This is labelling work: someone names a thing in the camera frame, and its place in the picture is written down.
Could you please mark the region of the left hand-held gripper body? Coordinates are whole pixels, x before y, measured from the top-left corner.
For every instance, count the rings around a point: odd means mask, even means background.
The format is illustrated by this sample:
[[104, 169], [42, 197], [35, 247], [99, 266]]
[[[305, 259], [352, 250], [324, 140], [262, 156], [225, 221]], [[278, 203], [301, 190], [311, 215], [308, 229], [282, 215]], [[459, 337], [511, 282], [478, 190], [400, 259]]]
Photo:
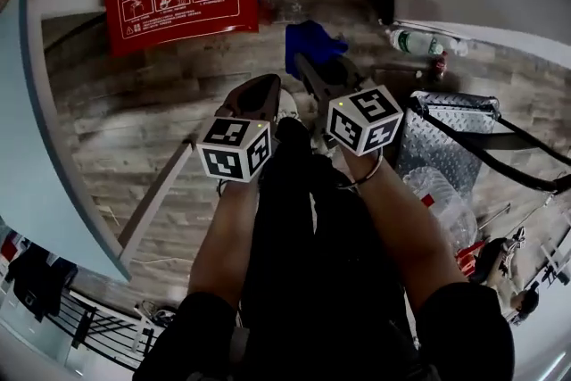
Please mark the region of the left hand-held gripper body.
[[249, 79], [229, 92], [196, 142], [208, 177], [247, 183], [258, 175], [272, 153], [280, 92], [277, 74]]

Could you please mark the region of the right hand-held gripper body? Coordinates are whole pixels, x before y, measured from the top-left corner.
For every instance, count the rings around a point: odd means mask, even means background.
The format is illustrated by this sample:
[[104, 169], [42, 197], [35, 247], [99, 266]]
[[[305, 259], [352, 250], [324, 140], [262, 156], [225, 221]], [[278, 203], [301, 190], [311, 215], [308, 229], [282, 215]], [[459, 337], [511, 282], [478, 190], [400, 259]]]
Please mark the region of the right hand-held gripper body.
[[362, 156], [394, 140], [403, 112], [386, 86], [362, 77], [343, 56], [317, 64], [297, 54], [294, 66], [316, 101], [315, 133], [327, 149], [341, 145]]

